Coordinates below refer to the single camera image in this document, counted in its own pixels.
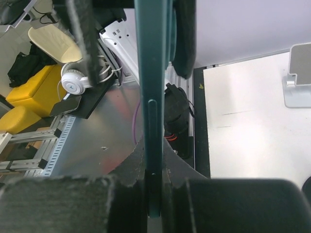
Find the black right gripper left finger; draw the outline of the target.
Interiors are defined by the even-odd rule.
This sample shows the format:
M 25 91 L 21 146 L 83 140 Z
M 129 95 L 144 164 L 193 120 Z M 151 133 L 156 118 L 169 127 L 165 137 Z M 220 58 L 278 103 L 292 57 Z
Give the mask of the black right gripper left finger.
M 140 141 L 101 177 L 20 178 L 0 190 L 3 233 L 144 233 L 144 148 Z

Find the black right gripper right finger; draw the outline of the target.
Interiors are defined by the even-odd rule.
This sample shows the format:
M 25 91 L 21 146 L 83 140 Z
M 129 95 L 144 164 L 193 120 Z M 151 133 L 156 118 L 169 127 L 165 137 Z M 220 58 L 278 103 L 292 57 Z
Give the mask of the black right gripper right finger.
M 311 208 L 292 182 L 208 179 L 163 144 L 165 233 L 308 233 Z

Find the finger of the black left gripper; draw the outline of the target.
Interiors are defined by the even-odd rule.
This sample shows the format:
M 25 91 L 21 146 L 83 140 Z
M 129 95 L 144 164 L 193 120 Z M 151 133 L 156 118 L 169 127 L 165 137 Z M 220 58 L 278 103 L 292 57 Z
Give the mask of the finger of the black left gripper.
M 188 79 L 196 59 L 196 1 L 176 0 L 176 50 L 173 66 L 178 76 Z
M 92 1 L 54 0 L 53 9 L 80 48 L 89 83 L 97 85 L 100 82 L 99 51 Z

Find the green phone black screen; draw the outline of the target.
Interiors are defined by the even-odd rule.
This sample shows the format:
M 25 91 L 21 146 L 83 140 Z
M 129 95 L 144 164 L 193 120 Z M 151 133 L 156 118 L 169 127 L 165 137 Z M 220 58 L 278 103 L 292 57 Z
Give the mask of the green phone black screen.
M 161 213 L 165 71 L 174 34 L 173 1 L 135 1 L 145 187 L 149 217 Z

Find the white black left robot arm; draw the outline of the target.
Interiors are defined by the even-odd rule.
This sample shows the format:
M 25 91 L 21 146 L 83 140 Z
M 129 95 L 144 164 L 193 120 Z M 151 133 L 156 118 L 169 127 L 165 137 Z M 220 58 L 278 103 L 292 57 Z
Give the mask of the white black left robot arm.
M 165 71 L 188 79 L 196 58 L 194 0 L 55 0 L 56 15 L 73 34 L 90 86 L 100 82 L 102 42 L 142 85 L 166 86 Z

